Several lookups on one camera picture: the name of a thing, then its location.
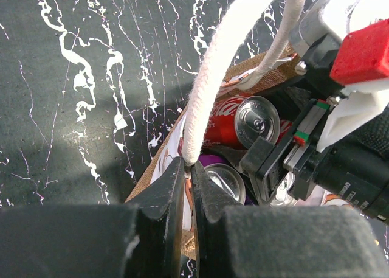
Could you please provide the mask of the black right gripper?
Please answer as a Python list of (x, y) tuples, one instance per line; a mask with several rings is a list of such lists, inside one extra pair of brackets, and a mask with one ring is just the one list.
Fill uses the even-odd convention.
[(364, 215), (388, 223), (388, 110), (318, 152), (324, 121), (320, 119), (309, 134), (293, 128), (290, 152), (288, 137), (277, 145), (259, 137), (247, 150), (239, 166), (257, 202), (271, 202), (288, 170), (295, 175), (289, 190), (295, 199), (307, 200), (320, 186)]

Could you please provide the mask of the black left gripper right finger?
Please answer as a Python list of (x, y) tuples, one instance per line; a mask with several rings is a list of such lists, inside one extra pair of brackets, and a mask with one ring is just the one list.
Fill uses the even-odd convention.
[(347, 207), (243, 206), (191, 168), (199, 277), (379, 277), (370, 224)]

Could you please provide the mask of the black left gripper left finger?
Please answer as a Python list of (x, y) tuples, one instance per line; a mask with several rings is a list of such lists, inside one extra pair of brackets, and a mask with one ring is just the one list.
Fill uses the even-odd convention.
[(178, 277), (184, 161), (127, 203), (1, 210), (2, 277)]

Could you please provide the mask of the printed canvas tote bag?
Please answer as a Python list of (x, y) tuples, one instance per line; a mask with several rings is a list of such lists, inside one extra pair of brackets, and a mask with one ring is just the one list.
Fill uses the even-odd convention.
[(189, 102), (162, 142), (140, 181), (130, 193), (132, 200), (159, 178), (169, 165), (167, 156), (179, 156), (179, 142), (184, 142), (184, 158), (199, 158), (204, 141), (205, 124), (215, 100), (237, 89), (264, 85), (263, 76), (276, 68), (278, 61), (293, 51), (289, 32), (300, 19), (305, 0), (285, 0), (278, 32), (267, 52), (230, 66), (233, 56), (247, 34), (262, 17), (273, 0), (234, 0), (219, 22), (194, 80)]

